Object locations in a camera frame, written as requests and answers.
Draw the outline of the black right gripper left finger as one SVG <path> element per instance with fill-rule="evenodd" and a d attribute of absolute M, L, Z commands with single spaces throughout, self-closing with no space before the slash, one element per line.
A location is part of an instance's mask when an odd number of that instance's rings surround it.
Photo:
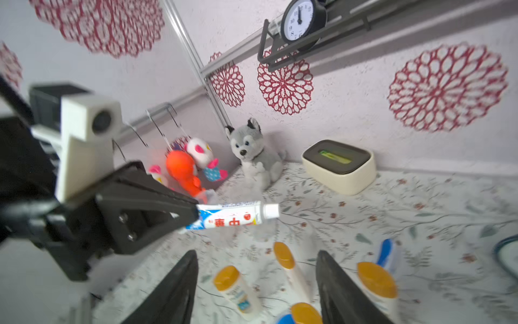
<path fill-rule="evenodd" d="M 198 257 L 188 251 L 123 324 L 189 324 L 198 281 Z"/>

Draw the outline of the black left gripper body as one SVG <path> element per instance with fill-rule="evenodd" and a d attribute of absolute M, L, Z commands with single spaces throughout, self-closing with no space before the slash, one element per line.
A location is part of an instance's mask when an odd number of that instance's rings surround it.
<path fill-rule="evenodd" d="M 56 152 L 32 136 L 32 109 L 5 80 L 1 97 L 13 111 L 1 119 L 1 239 L 31 241 L 52 256 L 69 280 L 85 282 L 94 260 L 111 250 L 95 195 L 115 166 L 105 178 L 59 202 Z"/>

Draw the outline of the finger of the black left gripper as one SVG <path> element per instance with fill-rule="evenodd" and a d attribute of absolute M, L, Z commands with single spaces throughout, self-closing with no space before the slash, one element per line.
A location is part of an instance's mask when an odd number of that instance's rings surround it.
<path fill-rule="evenodd" d="M 95 201 L 118 255 L 133 255 L 199 218 L 197 200 L 156 181 L 139 161 L 103 179 Z"/>

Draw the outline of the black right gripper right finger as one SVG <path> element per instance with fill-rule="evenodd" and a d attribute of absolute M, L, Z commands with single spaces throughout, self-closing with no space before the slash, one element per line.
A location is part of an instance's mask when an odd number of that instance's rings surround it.
<path fill-rule="evenodd" d="M 326 251 L 318 252 L 316 282 L 324 323 L 392 324 Z"/>

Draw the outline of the small toothpaste tube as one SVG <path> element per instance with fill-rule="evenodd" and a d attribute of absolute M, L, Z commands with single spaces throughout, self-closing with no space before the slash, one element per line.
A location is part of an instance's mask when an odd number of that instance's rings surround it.
<path fill-rule="evenodd" d="M 242 225 L 260 225 L 280 217 L 280 205 L 260 201 L 226 205 L 198 205 L 198 219 L 181 232 Z"/>

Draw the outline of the yellow cap bottle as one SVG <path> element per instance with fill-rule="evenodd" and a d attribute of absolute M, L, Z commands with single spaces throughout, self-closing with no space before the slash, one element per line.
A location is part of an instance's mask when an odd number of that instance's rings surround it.
<path fill-rule="evenodd" d="M 255 291 L 246 283 L 240 271 L 232 266 L 224 267 L 213 279 L 214 286 L 246 320 L 259 317 L 263 306 Z"/>
<path fill-rule="evenodd" d="M 282 242 L 275 242 L 273 250 L 278 263 L 286 273 L 288 282 L 296 293 L 298 302 L 310 304 L 312 289 L 289 247 Z"/>
<path fill-rule="evenodd" d="M 371 302 L 392 322 L 401 323 L 399 292 L 392 275 L 381 266 L 371 262 L 357 264 L 360 288 Z"/>
<path fill-rule="evenodd" d="M 299 302 L 290 309 L 295 324 L 323 324 L 321 314 L 310 304 Z"/>

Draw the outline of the white plush with glasses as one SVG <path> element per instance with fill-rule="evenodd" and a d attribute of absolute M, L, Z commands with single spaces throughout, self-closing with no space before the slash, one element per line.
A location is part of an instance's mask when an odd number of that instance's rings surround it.
<path fill-rule="evenodd" d="M 169 181 L 163 175 L 161 171 L 161 167 L 158 165 L 152 165 L 148 168 L 148 174 L 151 175 L 157 182 L 160 182 L 162 185 L 168 187 Z"/>

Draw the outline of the orange red plush toy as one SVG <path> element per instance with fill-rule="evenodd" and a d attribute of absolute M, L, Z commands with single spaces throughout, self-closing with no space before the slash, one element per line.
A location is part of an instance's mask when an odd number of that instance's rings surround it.
<path fill-rule="evenodd" d="M 197 176 L 194 159 L 184 151 L 171 151 L 167 155 L 166 168 L 169 175 L 192 197 L 203 193 L 201 180 Z"/>

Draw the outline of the white pink plush upper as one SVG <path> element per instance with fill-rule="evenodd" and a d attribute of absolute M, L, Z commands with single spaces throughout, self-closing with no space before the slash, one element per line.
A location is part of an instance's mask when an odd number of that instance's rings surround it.
<path fill-rule="evenodd" d="M 219 160 L 214 156 L 213 150 L 205 140 L 198 138 L 190 139 L 187 143 L 186 151 L 208 181 L 218 182 L 228 177 L 228 172 L 219 167 Z"/>

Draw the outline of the grey husky plush toy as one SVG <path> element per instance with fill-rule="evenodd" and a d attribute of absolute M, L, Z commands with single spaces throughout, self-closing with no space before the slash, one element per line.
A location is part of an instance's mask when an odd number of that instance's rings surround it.
<path fill-rule="evenodd" d="M 241 161 L 241 168 L 249 187 L 260 192 L 268 189 L 281 177 L 285 154 L 267 148 L 260 124 L 251 117 L 245 126 L 225 127 L 232 153 Z"/>

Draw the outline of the cream tissue box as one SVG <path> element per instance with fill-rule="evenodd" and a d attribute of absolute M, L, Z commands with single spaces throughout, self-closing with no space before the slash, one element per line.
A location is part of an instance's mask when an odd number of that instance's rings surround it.
<path fill-rule="evenodd" d="M 334 140 L 321 140 L 302 153 L 306 173 L 336 193 L 361 193 L 377 176 L 374 154 Z"/>

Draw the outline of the green teal alarm clock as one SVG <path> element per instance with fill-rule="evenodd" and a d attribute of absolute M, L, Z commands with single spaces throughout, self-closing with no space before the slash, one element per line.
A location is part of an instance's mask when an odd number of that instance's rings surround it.
<path fill-rule="evenodd" d="M 518 235 L 510 236 L 498 242 L 493 249 L 496 263 L 515 280 L 518 278 L 517 242 Z"/>

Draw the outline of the black wall alarm clock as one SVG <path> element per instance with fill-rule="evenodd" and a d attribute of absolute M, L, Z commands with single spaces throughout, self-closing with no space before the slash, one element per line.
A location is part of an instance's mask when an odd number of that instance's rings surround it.
<path fill-rule="evenodd" d="M 327 23 L 325 6 L 317 0 L 293 0 L 281 20 L 281 37 L 294 43 L 324 28 Z"/>

